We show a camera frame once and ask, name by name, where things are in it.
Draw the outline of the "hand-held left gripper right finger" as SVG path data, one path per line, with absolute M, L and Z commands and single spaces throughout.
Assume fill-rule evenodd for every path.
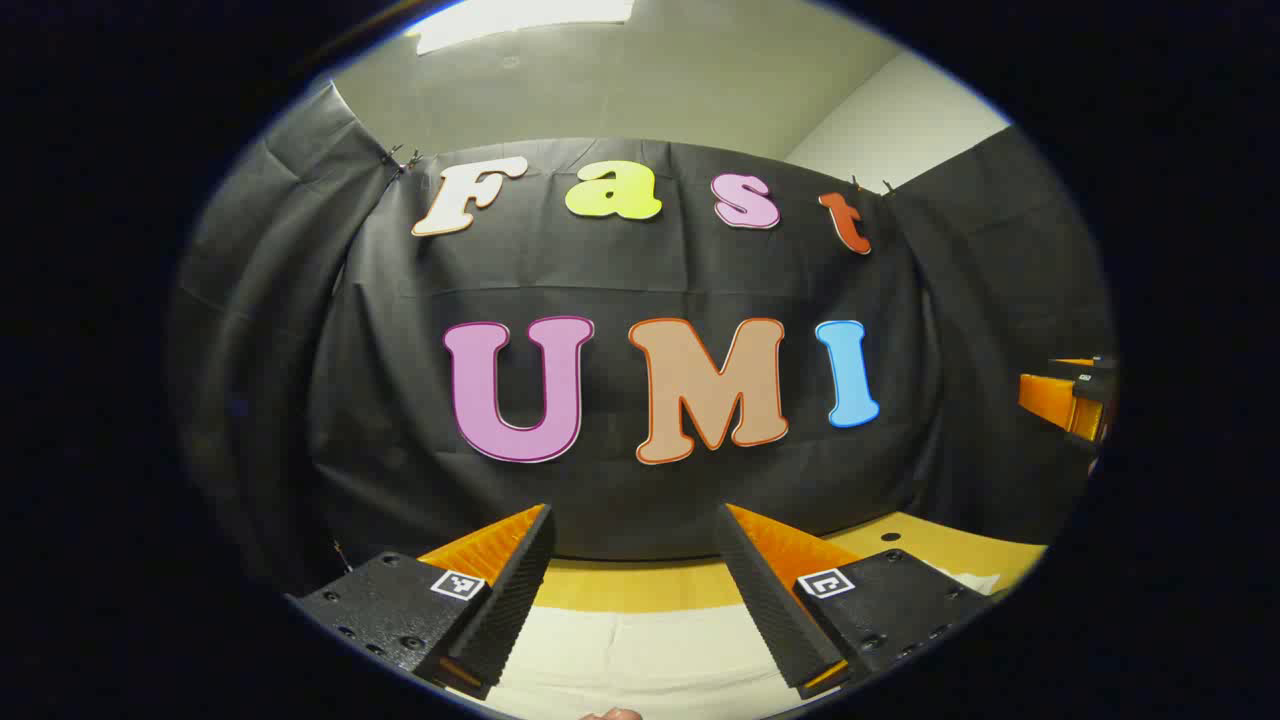
M 786 685 L 804 700 L 900 667 L 993 606 L 904 550 L 858 556 L 732 503 L 717 511 L 716 546 Z

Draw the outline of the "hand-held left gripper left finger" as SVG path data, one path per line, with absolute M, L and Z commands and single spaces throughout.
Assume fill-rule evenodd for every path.
M 553 510 L 538 503 L 424 555 L 379 553 L 296 603 L 378 662 L 485 700 L 529 618 L 554 541 Z

